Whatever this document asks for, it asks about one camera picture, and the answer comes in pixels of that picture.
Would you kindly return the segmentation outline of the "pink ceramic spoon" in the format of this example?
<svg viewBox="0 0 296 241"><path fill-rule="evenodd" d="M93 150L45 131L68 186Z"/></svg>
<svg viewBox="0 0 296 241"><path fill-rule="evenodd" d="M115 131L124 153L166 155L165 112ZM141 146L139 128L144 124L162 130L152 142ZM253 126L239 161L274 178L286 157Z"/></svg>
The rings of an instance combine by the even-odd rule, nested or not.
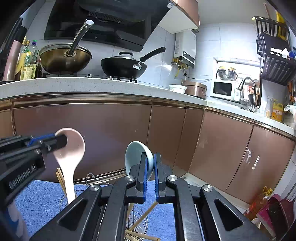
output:
<svg viewBox="0 0 296 241"><path fill-rule="evenodd" d="M85 153L85 142L82 135L73 128L62 128L55 135L67 137L65 147L54 151L54 157L63 173L68 204L75 200L74 172Z"/></svg>

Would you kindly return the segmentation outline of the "light blue ceramic spoon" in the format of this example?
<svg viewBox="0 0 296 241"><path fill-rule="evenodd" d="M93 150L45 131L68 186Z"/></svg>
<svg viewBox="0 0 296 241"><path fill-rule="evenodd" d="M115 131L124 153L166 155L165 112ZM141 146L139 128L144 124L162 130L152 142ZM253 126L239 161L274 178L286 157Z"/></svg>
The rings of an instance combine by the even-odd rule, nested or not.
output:
<svg viewBox="0 0 296 241"><path fill-rule="evenodd" d="M130 173L130 169L132 166L140 163L142 153L145 153L148 160L148 175L147 179L150 179L152 176L152 172L154 170L154 158L150 149L139 141L131 142L125 151L125 169L126 174Z"/></svg>

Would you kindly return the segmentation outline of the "blue terry towel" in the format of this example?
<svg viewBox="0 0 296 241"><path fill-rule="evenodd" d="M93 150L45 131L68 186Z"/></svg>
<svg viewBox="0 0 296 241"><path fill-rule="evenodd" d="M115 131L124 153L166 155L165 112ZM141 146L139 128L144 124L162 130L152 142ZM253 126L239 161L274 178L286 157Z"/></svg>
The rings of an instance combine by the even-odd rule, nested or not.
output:
<svg viewBox="0 0 296 241"><path fill-rule="evenodd" d="M42 228L64 207L67 199L59 183L34 180L16 198L29 237ZM158 204L148 214L147 234L161 240L176 240L173 204Z"/></svg>

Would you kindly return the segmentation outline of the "cooking oil bottle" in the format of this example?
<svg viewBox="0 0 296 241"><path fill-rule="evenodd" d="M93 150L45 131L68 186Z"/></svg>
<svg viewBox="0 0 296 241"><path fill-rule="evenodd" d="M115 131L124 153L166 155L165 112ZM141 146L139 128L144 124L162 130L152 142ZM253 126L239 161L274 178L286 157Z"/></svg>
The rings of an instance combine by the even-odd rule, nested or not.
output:
<svg viewBox="0 0 296 241"><path fill-rule="evenodd" d="M254 202L252 202L252 204L248 207L248 209L245 210L245 212L243 213L244 216L250 221L255 219L257 213L265 206L272 193L273 189L267 188L265 186L263 188L263 192L259 194Z"/></svg>

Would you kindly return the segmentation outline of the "dark red dustpan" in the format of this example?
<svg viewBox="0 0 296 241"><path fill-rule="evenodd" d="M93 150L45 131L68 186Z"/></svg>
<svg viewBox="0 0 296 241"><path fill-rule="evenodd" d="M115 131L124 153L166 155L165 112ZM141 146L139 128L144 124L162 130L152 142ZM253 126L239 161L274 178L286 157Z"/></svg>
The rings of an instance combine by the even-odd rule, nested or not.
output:
<svg viewBox="0 0 296 241"><path fill-rule="evenodd" d="M289 200L274 194L256 217L276 240L281 240L295 222L295 198Z"/></svg>

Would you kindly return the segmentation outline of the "black wok with lid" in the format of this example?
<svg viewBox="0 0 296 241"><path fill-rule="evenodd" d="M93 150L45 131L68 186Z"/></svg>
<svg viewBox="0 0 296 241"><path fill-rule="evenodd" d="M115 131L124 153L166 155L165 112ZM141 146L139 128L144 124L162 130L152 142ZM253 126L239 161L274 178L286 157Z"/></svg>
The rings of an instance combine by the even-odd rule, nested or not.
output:
<svg viewBox="0 0 296 241"><path fill-rule="evenodd" d="M133 80L137 82L137 79L147 69L145 61L165 51L165 47L160 47L145 56L139 57L139 59L133 58L132 52L122 51L119 52L118 56L101 59L101 67L108 77L116 78L117 80L129 79L130 82Z"/></svg>

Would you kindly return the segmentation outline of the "yellow detergent bottle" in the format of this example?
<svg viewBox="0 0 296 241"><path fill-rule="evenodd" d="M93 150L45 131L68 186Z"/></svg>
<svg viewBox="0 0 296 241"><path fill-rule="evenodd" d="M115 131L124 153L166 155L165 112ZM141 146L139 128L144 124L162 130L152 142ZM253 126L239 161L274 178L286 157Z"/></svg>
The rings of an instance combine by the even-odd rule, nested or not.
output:
<svg viewBox="0 0 296 241"><path fill-rule="evenodd" d="M282 122L283 120L283 104L278 102L278 100L273 100L273 111L271 113L271 119Z"/></svg>

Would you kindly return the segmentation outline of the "brown rice cooker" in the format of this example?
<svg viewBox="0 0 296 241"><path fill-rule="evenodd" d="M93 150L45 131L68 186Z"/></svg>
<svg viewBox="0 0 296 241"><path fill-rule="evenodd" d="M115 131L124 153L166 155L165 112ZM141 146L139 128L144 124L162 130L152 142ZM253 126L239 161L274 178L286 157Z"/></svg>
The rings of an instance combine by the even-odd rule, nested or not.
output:
<svg viewBox="0 0 296 241"><path fill-rule="evenodd" d="M187 88L185 90L185 94L199 97L202 99L206 98L206 93L207 93L206 85L199 82L195 82L195 81L183 81L182 85Z"/></svg>

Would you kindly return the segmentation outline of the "white bowl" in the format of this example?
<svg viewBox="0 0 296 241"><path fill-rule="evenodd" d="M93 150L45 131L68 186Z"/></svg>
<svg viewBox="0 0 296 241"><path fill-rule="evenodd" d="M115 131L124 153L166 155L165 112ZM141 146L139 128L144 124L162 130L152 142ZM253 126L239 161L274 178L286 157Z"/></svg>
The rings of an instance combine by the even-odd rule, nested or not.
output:
<svg viewBox="0 0 296 241"><path fill-rule="evenodd" d="M185 94L187 87L184 85L177 85L177 84L170 84L169 85L170 91Z"/></svg>

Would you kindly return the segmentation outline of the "white microwave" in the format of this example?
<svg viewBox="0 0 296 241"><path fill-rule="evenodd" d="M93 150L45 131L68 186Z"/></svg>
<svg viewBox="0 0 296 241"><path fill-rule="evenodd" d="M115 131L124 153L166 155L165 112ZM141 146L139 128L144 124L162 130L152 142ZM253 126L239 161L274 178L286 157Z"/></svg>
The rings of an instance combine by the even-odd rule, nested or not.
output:
<svg viewBox="0 0 296 241"><path fill-rule="evenodd" d="M237 89L238 81L213 79L210 96L228 101L239 102L241 92Z"/></svg>

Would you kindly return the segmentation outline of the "steel faucet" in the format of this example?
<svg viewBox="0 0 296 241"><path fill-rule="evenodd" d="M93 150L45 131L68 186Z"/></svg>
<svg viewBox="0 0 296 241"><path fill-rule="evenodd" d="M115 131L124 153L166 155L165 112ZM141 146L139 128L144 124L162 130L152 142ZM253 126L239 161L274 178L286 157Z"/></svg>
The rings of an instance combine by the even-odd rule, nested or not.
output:
<svg viewBox="0 0 296 241"><path fill-rule="evenodd" d="M239 86L237 87L237 90L239 90L239 91L243 91L243 87L244 87L244 84L245 84L245 82L247 81L247 80L249 80L250 82L251 82L251 84L252 84L252 86L253 87L251 87L250 88L250 90L248 90L248 92L249 92L249 96L252 96L249 100L250 100L250 102L251 102L251 108L249 109L251 112L255 112L255 110L256 109L258 109L258 106L256 106L256 89L257 89L257 87L256 87L256 83L255 83L255 81L252 79L252 78L250 78L250 77L245 77L241 82L240 82L240 84L239 84Z"/></svg>

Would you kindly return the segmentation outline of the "black range hood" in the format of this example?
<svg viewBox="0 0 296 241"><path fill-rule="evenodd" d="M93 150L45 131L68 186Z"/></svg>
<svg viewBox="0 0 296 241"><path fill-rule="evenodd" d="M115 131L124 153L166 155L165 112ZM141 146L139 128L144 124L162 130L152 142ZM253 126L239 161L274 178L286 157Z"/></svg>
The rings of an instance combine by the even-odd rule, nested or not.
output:
<svg viewBox="0 0 296 241"><path fill-rule="evenodd" d="M94 24L84 41L142 51L169 11L171 1L56 1L44 32L46 40L72 40L86 20Z"/></svg>

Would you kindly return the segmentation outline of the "steel pot on microwave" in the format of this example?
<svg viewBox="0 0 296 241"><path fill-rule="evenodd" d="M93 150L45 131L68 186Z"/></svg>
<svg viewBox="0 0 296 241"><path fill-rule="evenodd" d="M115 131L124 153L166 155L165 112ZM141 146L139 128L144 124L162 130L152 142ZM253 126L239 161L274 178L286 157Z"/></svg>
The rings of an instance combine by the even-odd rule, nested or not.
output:
<svg viewBox="0 0 296 241"><path fill-rule="evenodd" d="M217 69L217 75L220 77L220 79L223 80L230 80L230 81L236 81L238 74L236 73L236 69L232 67L224 67L220 66Z"/></svg>

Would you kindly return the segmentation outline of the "white water heater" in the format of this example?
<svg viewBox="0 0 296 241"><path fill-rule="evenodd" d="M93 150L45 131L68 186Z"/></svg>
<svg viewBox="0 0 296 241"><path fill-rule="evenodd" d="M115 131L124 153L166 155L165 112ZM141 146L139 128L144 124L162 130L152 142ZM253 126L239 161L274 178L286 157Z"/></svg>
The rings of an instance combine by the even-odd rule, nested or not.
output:
<svg viewBox="0 0 296 241"><path fill-rule="evenodd" d="M191 30L176 33L174 58L195 68L196 42L196 35Z"/></svg>

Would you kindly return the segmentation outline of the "black wall rack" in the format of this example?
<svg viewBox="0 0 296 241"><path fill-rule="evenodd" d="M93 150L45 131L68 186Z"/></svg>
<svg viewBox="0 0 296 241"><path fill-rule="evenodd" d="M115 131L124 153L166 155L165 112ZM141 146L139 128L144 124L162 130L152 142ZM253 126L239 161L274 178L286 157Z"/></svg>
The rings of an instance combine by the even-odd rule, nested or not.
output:
<svg viewBox="0 0 296 241"><path fill-rule="evenodd" d="M285 23L254 16L261 78L287 85L295 73L295 59L289 56L290 31Z"/></svg>

